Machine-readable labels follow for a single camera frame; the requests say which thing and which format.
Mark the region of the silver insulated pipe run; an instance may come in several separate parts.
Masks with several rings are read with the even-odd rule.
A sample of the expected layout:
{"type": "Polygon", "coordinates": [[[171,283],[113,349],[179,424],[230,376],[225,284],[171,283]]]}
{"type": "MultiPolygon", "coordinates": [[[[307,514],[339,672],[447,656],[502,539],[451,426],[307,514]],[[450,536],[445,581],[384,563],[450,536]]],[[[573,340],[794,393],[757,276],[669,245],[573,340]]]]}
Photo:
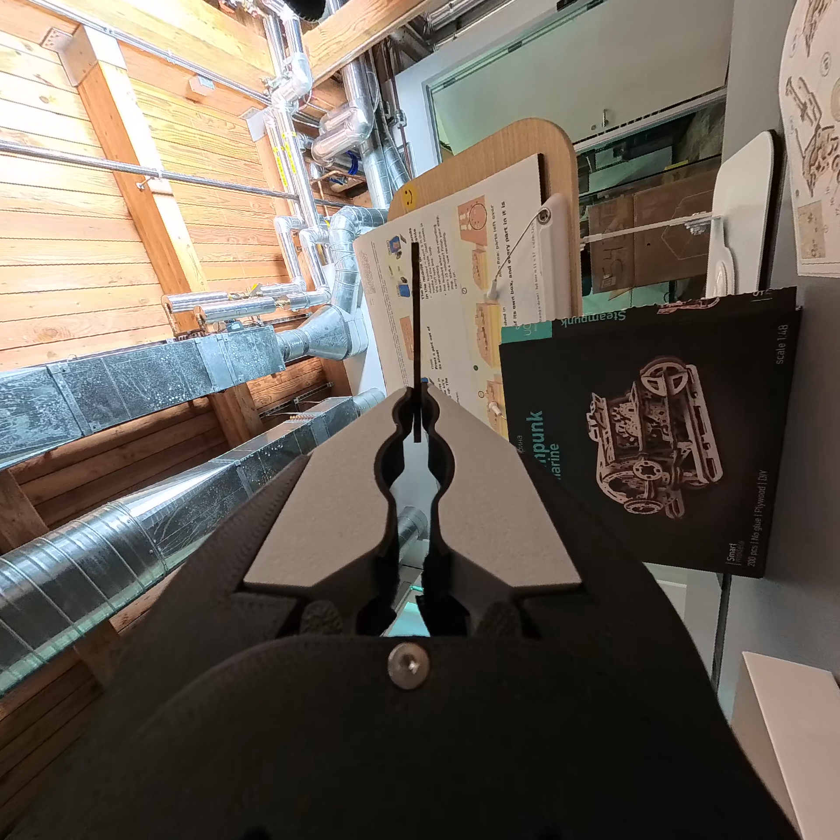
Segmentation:
{"type": "Polygon", "coordinates": [[[293,116],[299,101],[312,90],[312,73],[303,48],[300,19],[282,2],[264,1],[264,28],[276,75],[267,82],[270,106],[264,124],[292,215],[274,224],[290,281],[280,286],[279,305],[292,311],[320,308],[331,292],[323,276],[317,245],[326,234],[321,226],[293,116]]]}

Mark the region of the rectangular metal air duct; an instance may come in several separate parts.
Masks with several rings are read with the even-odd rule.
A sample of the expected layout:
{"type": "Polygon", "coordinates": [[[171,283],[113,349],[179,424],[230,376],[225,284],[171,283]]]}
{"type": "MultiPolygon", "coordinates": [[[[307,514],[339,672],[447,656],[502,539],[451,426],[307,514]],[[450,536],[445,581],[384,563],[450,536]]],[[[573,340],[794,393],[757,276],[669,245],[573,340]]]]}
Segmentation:
{"type": "Polygon", "coordinates": [[[1,467],[284,369],[265,326],[5,371],[1,467]]]}

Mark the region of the rounded wooden board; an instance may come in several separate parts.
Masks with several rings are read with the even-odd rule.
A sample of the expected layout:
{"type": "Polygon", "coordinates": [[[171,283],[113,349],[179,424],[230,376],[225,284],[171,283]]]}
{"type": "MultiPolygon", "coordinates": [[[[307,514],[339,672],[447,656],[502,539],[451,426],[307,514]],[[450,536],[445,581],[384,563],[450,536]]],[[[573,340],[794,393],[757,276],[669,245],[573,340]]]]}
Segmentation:
{"type": "MultiPolygon", "coordinates": [[[[568,134],[544,119],[522,119],[493,133],[467,150],[448,158],[410,182],[416,193],[416,207],[425,207],[460,192],[503,171],[515,163],[540,154],[541,194],[561,193],[570,202],[570,237],[573,262],[573,314],[583,313],[581,285],[581,238],[579,216],[579,176],[577,155],[568,134]]],[[[399,192],[388,210],[393,221],[409,214],[403,209],[399,192]]]]}

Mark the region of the round metal air duct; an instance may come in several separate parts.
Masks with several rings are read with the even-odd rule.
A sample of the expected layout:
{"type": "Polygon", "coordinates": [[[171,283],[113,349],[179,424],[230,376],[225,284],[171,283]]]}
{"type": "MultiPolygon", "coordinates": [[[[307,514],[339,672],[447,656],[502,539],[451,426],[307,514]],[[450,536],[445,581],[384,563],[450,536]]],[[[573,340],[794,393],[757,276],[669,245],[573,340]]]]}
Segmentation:
{"type": "Polygon", "coordinates": [[[294,458],[384,398],[371,388],[326,399],[203,465],[3,555],[2,694],[164,579],[294,458]]]}

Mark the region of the white rounded board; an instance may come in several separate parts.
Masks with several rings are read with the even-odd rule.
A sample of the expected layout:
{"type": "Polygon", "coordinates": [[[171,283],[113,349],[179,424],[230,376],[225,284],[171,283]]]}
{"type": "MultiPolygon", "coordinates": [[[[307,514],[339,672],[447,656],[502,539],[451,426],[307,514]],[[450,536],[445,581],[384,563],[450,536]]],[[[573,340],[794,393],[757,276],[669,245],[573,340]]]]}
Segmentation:
{"type": "Polygon", "coordinates": [[[769,285],[781,178],[779,145],[777,132],[762,131],[718,171],[706,298],[757,293],[769,285]]]}

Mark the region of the printed instruction sheet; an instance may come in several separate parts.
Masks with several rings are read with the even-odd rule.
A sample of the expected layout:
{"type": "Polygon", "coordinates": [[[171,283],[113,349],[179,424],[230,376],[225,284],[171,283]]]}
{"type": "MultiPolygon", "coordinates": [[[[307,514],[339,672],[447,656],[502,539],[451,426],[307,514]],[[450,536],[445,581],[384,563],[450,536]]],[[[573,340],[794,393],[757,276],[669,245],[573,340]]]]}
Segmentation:
{"type": "Polygon", "coordinates": [[[796,2],[784,38],[780,112],[797,271],[839,277],[839,2],[796,2]]]}

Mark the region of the metal bracket with clear rod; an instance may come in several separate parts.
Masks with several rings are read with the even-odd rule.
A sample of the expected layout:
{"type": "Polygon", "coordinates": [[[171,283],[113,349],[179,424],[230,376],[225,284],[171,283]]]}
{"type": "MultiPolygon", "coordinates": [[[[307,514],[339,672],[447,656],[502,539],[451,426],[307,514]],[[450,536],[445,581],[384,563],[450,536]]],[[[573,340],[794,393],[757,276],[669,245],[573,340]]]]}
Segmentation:
{"type": "Polygon", "coordinates": [[[591,245],[611,238],[620,238],[623,236],[646,233],[647,231],[659,228],[669,228],[675,226],[685,227],[692,235],[700,235],[704,229],[711,226],[715,219],[721,219],[721,216],[717,216],[714,213],[695,213],[689,216],[672,217],[662,222],[623,228],[610,232],[590,234],[581,238],[581,249],[583,249],[585,245],[591,245]]]}

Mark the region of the white cardboard box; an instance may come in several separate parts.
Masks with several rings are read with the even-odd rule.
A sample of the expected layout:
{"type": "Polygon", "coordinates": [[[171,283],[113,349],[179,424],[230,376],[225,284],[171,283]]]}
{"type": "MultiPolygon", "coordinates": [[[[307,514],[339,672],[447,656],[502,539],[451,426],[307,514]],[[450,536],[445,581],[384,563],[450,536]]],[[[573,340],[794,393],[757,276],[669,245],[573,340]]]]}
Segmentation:
{"type": "Polygon", "coordinates": [[[731,729],[799,836],[839,838],[839,689],[833,675],[744,652],[731,729]]]}

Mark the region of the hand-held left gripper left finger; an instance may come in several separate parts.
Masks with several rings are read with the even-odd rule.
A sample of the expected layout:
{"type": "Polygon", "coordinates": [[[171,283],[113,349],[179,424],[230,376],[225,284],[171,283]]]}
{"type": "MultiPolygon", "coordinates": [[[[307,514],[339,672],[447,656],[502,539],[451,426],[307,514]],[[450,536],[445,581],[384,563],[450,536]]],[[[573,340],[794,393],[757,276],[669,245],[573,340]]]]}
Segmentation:
{"type": "Polygon", "coordinates": [[[397,513],[412,391],[402,388],[316,447],[245,573],[248,591],[335,606],[350,633],[394,620],[399,564],[417,540],[417,510],[397,513]]]}

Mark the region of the thin metal conduit rod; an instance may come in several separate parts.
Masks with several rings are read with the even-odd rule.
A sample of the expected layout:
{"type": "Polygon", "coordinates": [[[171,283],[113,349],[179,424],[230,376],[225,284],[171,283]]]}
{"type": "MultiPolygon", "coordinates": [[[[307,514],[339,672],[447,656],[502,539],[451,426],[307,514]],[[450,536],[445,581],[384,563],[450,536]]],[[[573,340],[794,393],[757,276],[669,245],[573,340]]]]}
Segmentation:
{"type": "Polygon", "coordinates": [[[137,175],[142,176],[147,180],[166,180],[169,182],[178,182],[193,186],[204,186],[229,192],[273,197],[297,203],[302,202],[302,199],[297,194],[272,190],[267,187],[220,181],[218,179],[207,178],[199,175],[176,173],[173,171],[163,170],[161,168],[141,166],[138,164],[112,161],[110,159],[103,159],[95,156],[34,147],[10,140],[1,140],[1,152],[61,165],[74,165],[89,170],[137,175]]]}

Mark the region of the metal duct reducer elbow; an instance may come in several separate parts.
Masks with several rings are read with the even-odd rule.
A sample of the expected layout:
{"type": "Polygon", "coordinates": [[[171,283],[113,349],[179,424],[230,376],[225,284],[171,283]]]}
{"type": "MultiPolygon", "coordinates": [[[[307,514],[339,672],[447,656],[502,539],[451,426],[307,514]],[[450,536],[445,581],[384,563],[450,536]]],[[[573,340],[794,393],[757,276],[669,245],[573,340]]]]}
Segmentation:
{"type": "Polygon", "coordinates": [[[345,206],[332,217],[328,237],[332,286],[280,294],[278,304],[283,308],[316,308],[302,326],[276,335],[283,361],[306,355],[343,361],[367,350],[369,333],[361,309],[361,276],[353,244],[386,221],[386,210],[363,206],[345,206]]]}

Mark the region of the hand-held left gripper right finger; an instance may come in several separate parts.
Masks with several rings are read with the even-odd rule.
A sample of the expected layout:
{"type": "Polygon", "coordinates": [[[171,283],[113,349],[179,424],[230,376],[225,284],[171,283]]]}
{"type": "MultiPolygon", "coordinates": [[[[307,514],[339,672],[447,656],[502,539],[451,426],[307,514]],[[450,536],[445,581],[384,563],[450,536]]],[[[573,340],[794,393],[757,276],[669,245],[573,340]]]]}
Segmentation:
{"type": "Polygon", "coordinates": [[[423,385],[432,505],[420,612],[433,636],[466,636],[499,602],[572,592],[581,577],[507,440],[423,385]]]}

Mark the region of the dark model kit box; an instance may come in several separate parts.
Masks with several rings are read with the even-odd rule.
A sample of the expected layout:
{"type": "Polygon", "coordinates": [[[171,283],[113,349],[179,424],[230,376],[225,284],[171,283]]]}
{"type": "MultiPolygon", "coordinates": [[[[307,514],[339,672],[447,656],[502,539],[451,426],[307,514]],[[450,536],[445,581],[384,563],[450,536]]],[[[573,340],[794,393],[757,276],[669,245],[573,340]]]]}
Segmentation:
{"type": "Polygon", "coordinates": [[[504,328],[507,436],[639,560],[761,578],[794,288],[504,328]]]}

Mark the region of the illustrated instruction poster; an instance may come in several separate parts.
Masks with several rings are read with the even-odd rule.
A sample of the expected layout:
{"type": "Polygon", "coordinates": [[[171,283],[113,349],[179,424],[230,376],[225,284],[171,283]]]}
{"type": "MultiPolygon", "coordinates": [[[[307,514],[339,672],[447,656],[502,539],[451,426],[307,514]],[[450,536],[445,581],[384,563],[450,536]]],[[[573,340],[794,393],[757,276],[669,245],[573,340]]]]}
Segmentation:
{"type": "Polygon", "coordinates": [[[413,383],[411,244],[421,256],[422,376],[508,437],[499,347],[539,320],[534,154],[353,243],[388,393],[413,383]]]}

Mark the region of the thin dark wooden strip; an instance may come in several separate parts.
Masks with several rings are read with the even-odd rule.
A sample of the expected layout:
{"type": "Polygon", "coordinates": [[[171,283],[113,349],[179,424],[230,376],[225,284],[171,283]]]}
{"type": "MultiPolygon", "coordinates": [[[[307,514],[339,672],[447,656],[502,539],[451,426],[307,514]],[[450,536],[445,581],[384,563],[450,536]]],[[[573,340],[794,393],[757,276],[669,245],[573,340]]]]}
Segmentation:
{"type": "Polygon", "coordinates": [[[413,300],[413,441],[422,442],[423,421],[423,377],[421,361],[421,256],[419,243],[411,244],[412,300],[413,300]]]}

